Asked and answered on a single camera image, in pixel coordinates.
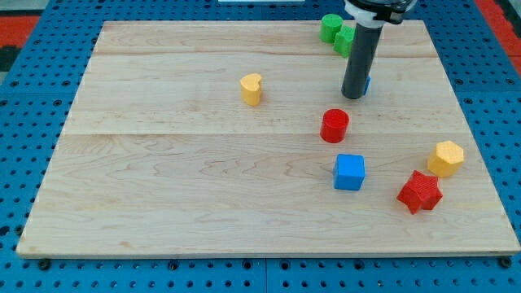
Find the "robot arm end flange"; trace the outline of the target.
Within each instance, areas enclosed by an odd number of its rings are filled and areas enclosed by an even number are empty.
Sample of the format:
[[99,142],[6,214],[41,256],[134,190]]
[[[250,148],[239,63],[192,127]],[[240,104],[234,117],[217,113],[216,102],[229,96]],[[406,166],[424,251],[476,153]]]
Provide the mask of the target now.
[[382,28],[385,24],[401,24],[416,3],[417,0],[344,0],[344,9],[357,24]]

